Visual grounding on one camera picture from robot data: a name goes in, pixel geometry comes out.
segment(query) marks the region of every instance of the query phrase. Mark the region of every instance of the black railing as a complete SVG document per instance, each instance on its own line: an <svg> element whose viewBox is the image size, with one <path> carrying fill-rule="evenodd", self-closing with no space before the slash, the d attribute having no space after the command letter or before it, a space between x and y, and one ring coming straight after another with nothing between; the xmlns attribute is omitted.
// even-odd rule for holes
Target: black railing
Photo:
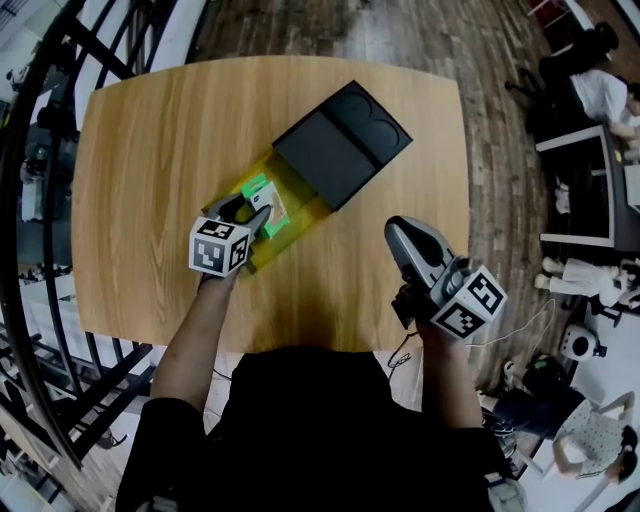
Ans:
<svg viewBox="0 0 640 512"><path fill-rule="evenodd" d="M5 322L0 327L6 331L6 335L0 333L0 342L5 342L5 348L0 348L0 378L7 388L15 386L15 390L21 390L29 396L37 421L29 417L24 412L24 407L15 403L11 396L3 393L0 393L0 407L7 410L33 436L71 460L77 467L81 466L82 458L132 400L141 393L148 393L154 367L150 366L140 375L131 374L132 369L149 354L151 346L133 343L133 350L124 355L117 338L113 338L116 364L111 368L105 367L100 360L93 333L85 333L91 361L75 358L69 351L54 270L53 225L60 148L63 141L72 140L77 135L70 133L75 132L72 103L76 82L86 57L91 55L102 65L95 88L102 87L108 72L121 80L131 78L135 76L133 69L139 61L138 54L143 47L145 34L151 27L152 46L148 57L143 59L144 72L148 72L176 0L132 1L110 47L104 45L97 34L115 0L105 2L91 28L78 21L78 14L84 3L85 0L70 0L51 24L30 64L9 122L0 136L4 139L0 159L0 225L4 241L0 250L0 302ZM116 56L115 50L123 35L128 30L133 30L135 15L142 12L144 18L139 30L131 38L134 42L127 62L124 63ZM70 38L73 52L68 51L69 43L65 41L67 38ZM60 66L60 54L64 45L67 55L74 55L74 62ZM77 58L76 46L81 49ZM16 228L18 199L22 191L20 168L25 159L31 115L54 65L67 75L62 99L50 101L46 107L46 118L39 118L38 127L48 130L50 135L50 154L43 177L42 269L57 347L43 343L39 335L29 335L18 277ZM41 353L43 350L48 354L46 357L37 355L37 352ZM7 371L3 361L13 364L18 370L17 375ZM92 377L87 377L85 371L89 371ZM59 401L54 399L56 397L52 397L52 392L64 396L65 402L71 403L60 407L57 403ZM96 414L91 415L94 419L87 424L83 419L91 411ZM75 441L70 435L74 429L81 432Z"/></svg>

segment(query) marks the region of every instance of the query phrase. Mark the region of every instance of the cable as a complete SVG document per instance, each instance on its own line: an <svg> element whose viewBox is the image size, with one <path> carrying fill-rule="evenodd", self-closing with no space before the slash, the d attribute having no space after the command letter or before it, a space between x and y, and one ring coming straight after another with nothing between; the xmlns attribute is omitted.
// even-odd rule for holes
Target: cable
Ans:
<svg viewBox="0 0 640 512"><path fill-rule="evenodd" d="M225 380L228 380L229 382L231 382L231 377L227 377L224 373L220 373L218 370L216 370L214 368L213 373L215 373L216 375L219 375L220 377L222 377Z"/></svg>
<svg viewBox="0 0 640 512"><path fill-rule="evenodd" d="M409 359L411 359L411 354L409 354L409 352L407 352L406 354L401 356L400 359L398 359L395 362L392 362L393 358L398 355L398 352L400 352L402 347L404 347L405 344L407 343L407 341L409 341L409 338L412 338L413 336L416 336L417 334L418 334L418 331L407 334L405 336L404 340L402 341L402 343L400 343L400 346L396 349L396 351L393 354L391 354L391 357L387 361L387 367L391 368L391 373L389 374L389 382L391 382L391 377L393 377L393 373L396 371L396 368L398 368L398 366L402 366Z"/></svg>
<svg viewBox="0 0 640 512"><path fill-rule="evenodd" d="M547 304L551 304L553 303L554 307L553 309L551 309L551 318L549 319L549 321L547 322L547 325L544 327L544 329L542 329L542 332L540 333L540 335L538 336L538 342L536 343L536 345L533 348L533 351L535 351L538 346L540 345L540 341L542 339L542 336L544 336L544 333L547 332L547 329L551 326L551 324L553 323L553 320L555 319L555 314L556 314L556 310L555 310L555 304L556 304L556 299L549 299L547 302L545 302L542 307L540 308L540 311L538 311L532 318L531 320L529 320L526 324L524 324L522 327L520 327L519 329L516 329L515 331L511 331L509 334L507 334L506 336L502 336L500 338L496 338L495 340L491 340L491 341L487 341L486 343L482 343L480 345L474 345L473 343L467 345L468 347L475 347L475 348L482 348L482 347L486 347L487 345L492 345L493 343L496 343L498 341L502 341L502 340L506 340L507 338L510 338L511 336L513 336L516 333L519 333L520 331L524 331L527 327L529 327L533 321L538 318L545 310L545 308L547 307Z"/></svg>

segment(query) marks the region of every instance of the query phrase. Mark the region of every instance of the black shirt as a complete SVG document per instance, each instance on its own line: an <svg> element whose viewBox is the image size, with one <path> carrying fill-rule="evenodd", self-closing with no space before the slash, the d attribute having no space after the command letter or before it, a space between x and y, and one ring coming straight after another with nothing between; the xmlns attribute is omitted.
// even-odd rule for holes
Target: black shirt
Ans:
<svg viewBox="0 0 640 512"><path fill-rule="evenodd" d="M180 510L492 510L484 475L493 472L511 477L489 431L447 429L396 404L373 354L291 348L242 358L208 436L187 402L145 404L116 510L154 497Z"/></svg>

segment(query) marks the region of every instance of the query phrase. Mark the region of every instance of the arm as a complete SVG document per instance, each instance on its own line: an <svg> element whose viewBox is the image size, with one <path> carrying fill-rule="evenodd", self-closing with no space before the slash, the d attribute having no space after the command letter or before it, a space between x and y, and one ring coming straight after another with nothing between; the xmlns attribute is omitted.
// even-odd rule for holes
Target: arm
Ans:
<svg viewBox="0 0 640 512"><path fill-rule="evenodd" d="M560 474L574 478L580 475L582 464L569 462L567 454L564 453L564 448L562 447L562 439L557 439L553 442L553 458L556 461L556 466L558 466Z"/></svg>
<svg viewBox="0 0 640 512"><path fill-rule="evenodd" d="M435 326L418 324L424 344L422 410L449 428L480 428L482 411L471 380L464 343Z"/></svg>
<svg viewBox="0 0 640 512"><path fill-rule="evenodd" d="M155 372L151 398L178 398L204 411L218 340L237 272L205 281Z"/></svg>
<svg viewBox="0 0 640 512"><path fill-rule="evenodd" d="M601 407L598 409L599 414L606 414L611 412L618 407L622 407L623 410L620 413L619 419L630 420L631 416L633 416L633 407L635 405L636 395L633 391L629 391L624 395L616 398L613 402L605 407Z"/></svg>

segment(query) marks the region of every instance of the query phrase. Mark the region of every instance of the wooden floor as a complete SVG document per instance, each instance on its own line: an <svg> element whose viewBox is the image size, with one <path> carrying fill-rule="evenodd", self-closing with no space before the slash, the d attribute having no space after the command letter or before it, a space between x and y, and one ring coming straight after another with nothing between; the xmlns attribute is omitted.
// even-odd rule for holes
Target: wooden floor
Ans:
<svg viewBox="0 0 640 512"><path fill-rule="evenodd" d="M191 59L329 55L456 80L469 161L469 253L509 294L501 321L477 340L482 343L525 324L549 298L532 287L540 268L546 191L523 127L524 110L503 88L518 66L536 69L549 51L526 12L523 0L219 0L203 19ZM478 385L496 385L507 357L528 357L552 306L518 335L472 349ZM566 315L556 318L542 347L557 345Z"/></svg>

